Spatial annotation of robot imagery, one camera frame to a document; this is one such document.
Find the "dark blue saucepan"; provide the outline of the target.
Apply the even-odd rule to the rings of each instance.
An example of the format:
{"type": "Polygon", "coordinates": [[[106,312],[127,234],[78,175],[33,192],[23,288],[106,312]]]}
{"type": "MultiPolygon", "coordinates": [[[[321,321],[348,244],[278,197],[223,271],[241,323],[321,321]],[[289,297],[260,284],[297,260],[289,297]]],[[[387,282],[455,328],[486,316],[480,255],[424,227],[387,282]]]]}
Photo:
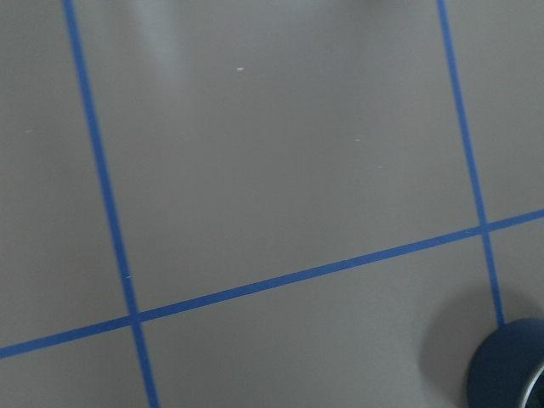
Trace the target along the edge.
{"type": "Polygon", "coordinates": [[[467,374],[471,408],[543,406],[543,319],[499,326],[477,348],[467,374]]]}

